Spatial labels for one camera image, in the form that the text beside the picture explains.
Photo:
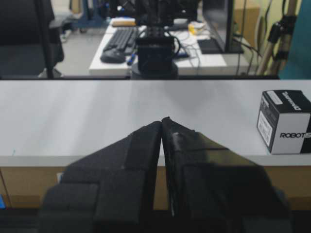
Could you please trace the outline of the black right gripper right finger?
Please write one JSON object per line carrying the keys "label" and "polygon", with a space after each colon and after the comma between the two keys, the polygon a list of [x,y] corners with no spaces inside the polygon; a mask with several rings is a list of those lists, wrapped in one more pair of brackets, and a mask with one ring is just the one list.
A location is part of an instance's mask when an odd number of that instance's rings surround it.
{"label": "black right gripper right finger", "polygon": [[161,123],[176,232],[291,232],[286,196],[262,166],[169,117]]}

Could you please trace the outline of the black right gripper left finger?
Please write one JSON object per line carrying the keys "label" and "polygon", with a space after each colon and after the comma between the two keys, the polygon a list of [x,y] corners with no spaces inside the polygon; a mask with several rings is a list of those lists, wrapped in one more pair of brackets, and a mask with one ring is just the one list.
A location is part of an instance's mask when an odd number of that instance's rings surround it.
{"label": "black right gripper left finger", "polygon": [[161,123],[66,167],[45,194],[42,233],[139,233],[153,211]]}

